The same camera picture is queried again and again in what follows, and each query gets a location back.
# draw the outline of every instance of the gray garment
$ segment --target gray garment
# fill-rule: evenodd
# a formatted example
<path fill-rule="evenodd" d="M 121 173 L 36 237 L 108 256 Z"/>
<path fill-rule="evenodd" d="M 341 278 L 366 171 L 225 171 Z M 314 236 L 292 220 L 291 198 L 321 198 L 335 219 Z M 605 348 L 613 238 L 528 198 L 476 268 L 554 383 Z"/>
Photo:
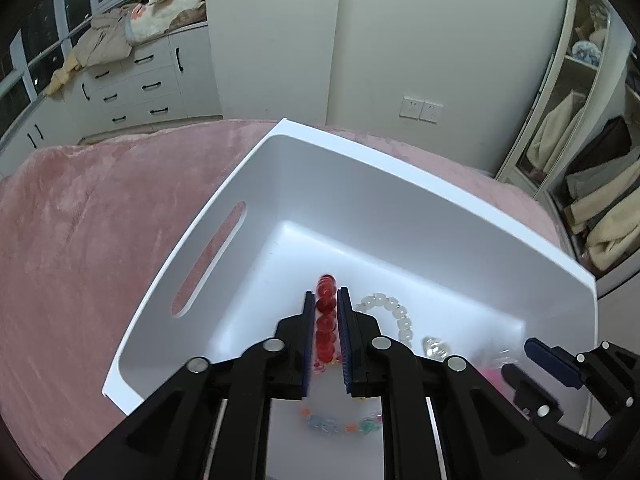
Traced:
<path fill-rule="evenodd" d="M 567 175 L 564 179 L 573 199 L 593 193 L 631 166 L 640 157 L 640 146 L 629 153 L 614 158 L 594 168 Z"/>
<path fill-rule="evenodd" d="M 589 231 L 593 230 L 594 227 L 596 227 L 598 222 L 604 218 L 604 215 L 606 215 L 609 211 L 611 211 L 611 209 L 617 206 L 620 202 L 622 202 L 626 197 L 632 194 L 639 187 L 640 187 L 640 178 L 636 178 L 636 181 L 631 186 L 629 186 L 629 188 L 622 195 L 617 197 L 613 202 L 611 202 L 611 204 L 609 204 L 609 206 L 607 206 L 602 211 L 600 211 L 596 216 L 594 216 L 593 218 L 589 218 L 587 220 L 587 227 L 589 228 Z"/>

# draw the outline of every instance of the electrical outlet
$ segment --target electrical outlet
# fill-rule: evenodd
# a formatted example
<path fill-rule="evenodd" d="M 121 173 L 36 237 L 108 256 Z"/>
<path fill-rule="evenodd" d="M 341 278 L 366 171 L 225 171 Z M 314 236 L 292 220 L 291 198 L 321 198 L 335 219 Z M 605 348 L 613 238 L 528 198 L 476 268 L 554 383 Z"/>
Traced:
<path fill-rule="evenodd" d="M 402 104 L 400 105 L 400 116 L 417 119 L 420 117 L 423 104 L 424 101 L 420 101 L 420 99 L 411 99 L 409 97 L 403 98 Z"/>
<path fill-rule="evenodd" d="M 421 121 L 429 121 L 430 123 L 437 123 L 442 113 L 443 105 L 437 105 L 436 103 L 430 103 L 425 101 L 420 112 Z"/>

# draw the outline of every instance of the pink blanket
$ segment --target pink blanket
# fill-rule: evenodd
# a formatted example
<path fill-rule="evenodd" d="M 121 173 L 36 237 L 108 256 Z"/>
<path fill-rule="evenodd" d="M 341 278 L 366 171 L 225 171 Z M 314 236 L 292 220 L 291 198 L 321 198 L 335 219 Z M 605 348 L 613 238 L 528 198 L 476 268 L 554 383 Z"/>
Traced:
<path fill-rule="evenodd" d="M 100 393 L 116 347 L 180 236 L 270 122 L 201 123 L 35 152 L 0 182 L 0 412 L 44 480 L 120 420 Z M 559 245 L 520 190 L 401 142 L 334 130 L 502 209 Z"/>

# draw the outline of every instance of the silver screw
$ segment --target silver screw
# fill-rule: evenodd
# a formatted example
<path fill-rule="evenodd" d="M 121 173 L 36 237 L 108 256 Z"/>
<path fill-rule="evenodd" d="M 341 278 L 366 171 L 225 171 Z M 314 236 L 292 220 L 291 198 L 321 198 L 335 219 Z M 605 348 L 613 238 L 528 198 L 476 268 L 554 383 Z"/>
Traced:
<path fill-rule="evenodd" d="M 378 336 L 371 340 L 371 345 L 378 350 L 387 350 L 391 348 L 391 341 L 386 337 Z"/>
<path fill-rule="evenodd" d="M 284 348 L 284 341 L 275 338 L 267 339 L 267 341 L 262 343 L 262 347 L 267 352 L 279 352 Z"/>
<path fill-rule="evenodd" d="M 537 413 L 538 413 L 538 416 L 547 416 L 550 411 L 551 409 L 546 404 L 543 404 L 538 408 Z"/>
<path fill-rule="evenodd" d="M 462 357 L 454 355 L 447 360 L 447 366 L 454 372 L 461 372 L 466 368 L 466 361 Z"/>
<path fill-rule="evenodd" d="M 209 368 L 209 362 L 202 357 L 194 357 L 187 363 L 187 370 L 199 374 Z"/>

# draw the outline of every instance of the white plastic bin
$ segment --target white plastic bin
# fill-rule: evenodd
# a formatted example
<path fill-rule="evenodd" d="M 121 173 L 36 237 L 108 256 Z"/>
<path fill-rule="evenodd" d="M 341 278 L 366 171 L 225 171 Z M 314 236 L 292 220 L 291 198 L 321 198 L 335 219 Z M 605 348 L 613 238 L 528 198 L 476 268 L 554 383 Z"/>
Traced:
<path fill-rule="evenodd" d="M 177 291 L 241 201 L 240 221 L 185 309 L 173 316 Z M 239 356 L 273 335 L 279 319 L 298 314 L 305 291 L 325 272 L 349 288 L 354 303 L 373 292 L 399 298 L 414 323 L 417 354 L 427 335 L 465 356 L 520 348 L 530 336 L 574 354 L 595 344 L 593 277 L 558 248 L 432 174 L 282 120 L 204 206 L 162 266 L 120 343 L 103 393 L 128 414 L 190 357 Z M 388 312 L 372 313 L 382 332 L 397 338 Z M 562 421 L 578 428 L 587 393 L 522 363 L 558 397 Z M 312 436 L 287 415 L 296 410 L 292 402 L 274 404 L 269 474 L 325 479 L 321 464 L 337 460 L 340 477 L 382 478 L 380 446 L 369 451 L 366 465 L 348 463 L 349 453 L 369 446 L 364 440 L 336 445 L 316 437 L 310 455 L 298 449 L 302 435 Z M 382 442 L 379 434 L 374 441 Z M 278 465 L 287 453 L 299 459 Z"/>

